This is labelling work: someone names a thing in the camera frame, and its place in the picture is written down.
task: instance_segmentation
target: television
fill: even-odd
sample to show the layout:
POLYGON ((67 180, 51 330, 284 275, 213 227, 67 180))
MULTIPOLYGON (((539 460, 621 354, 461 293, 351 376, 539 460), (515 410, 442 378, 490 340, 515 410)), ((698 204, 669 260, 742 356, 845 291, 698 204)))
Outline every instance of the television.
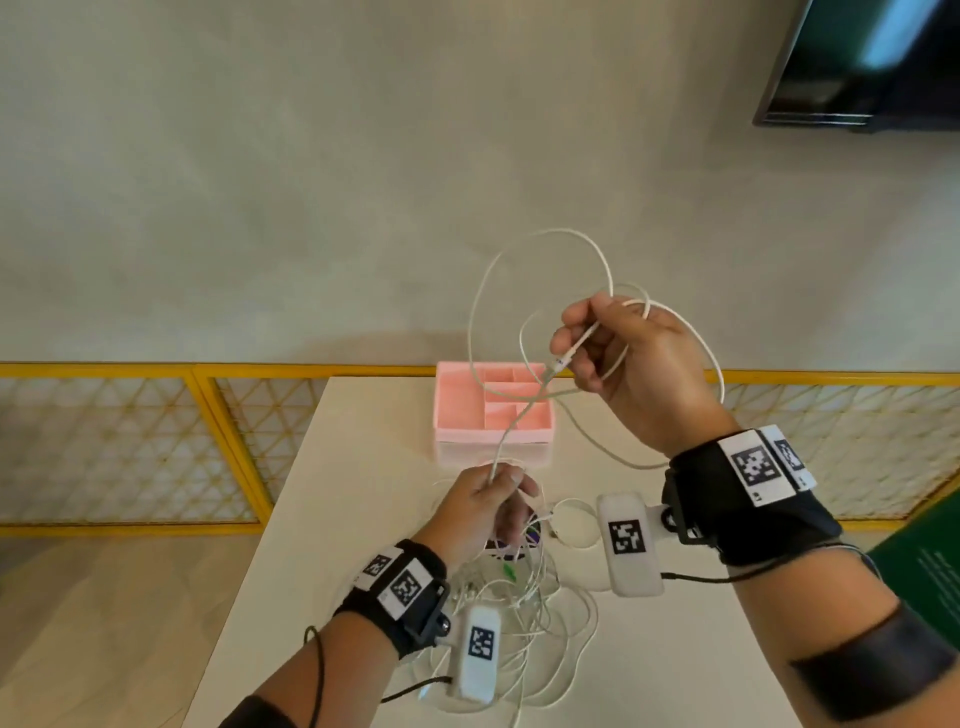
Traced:
POLYGON ((960 130, 960 0, 804 0, 754 122, 960 130))

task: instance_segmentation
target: green board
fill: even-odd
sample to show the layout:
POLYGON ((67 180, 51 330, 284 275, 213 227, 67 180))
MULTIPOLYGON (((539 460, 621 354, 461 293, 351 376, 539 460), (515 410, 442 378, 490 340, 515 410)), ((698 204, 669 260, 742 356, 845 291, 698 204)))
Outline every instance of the green board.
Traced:
POLYGON ((960 492, 930 508, 870 555, 887 585, 960 648, 960 492))

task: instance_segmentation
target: yellow metal frame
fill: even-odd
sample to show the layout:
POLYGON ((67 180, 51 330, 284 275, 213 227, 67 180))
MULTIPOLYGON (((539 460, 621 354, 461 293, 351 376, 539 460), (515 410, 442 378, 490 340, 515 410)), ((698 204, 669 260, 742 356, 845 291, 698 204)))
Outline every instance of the yellow metal frame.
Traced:
MULTIPOLYGON (((182 378, 227 461, 258 522, 218 523, 76 523, 0 525, 0 537, 23 536, 199 536, 262 532, 273 502, 224 401, 217 377, 330 378, 332 376, 433 376, 433 366, 358 364, 189 364, 0 362, 0 377, 182 378)), ((707 378, 715 380, 713 372, 707 378)), ((798 384, 807 386, 960 386, 960 373, 799 372, 725 370, 729 384, 798 384)), ((842 521, 847 530, 896 530, 934 503, 960 490, 960 473, 940 486, 905 519, 842 521)))

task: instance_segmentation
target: white sensor device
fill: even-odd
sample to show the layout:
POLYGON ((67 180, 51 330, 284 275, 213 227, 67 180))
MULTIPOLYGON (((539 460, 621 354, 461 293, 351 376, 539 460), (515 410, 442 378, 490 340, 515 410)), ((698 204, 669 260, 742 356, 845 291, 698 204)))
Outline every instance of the white sensor device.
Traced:
POLYGON ((654 532, 640 494, 614 493, 599 497, 597 520, 607 551, 613 593, 617 596, 663 594, 654 532))
POLYGON ((462 621, 460 645, 450 691, 455 697, 483 705, 496 693, 496 666, 500 656, 500 613, 475 604, 462 621))

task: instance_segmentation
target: hand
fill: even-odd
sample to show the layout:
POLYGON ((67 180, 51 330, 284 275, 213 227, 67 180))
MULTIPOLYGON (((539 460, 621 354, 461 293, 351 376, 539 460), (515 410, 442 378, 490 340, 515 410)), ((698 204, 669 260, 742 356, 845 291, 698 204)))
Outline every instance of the hand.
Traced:
POLYGON ((569 306, 564 325, 550 340, 550 351, 566 353, 594 321, 601 326, 570 362, 577 386, 600 395, 644 445, 674 457, 740 429, 710 391, 700 345, 671 313, 652 307, 644 319, 637 310, 601 292, 569 306), (629 347, 623 364, 605 373, 629 347))
POLYGON ((433 518, 413 537, 440 556, 449 573, 480 553, 490 538, 519 546, 533 514, 519 493, 532 497, 540 492, 533 478, 522 468, 501 463, 493 483, 488 483, 490 468, 460 473, 433 518))

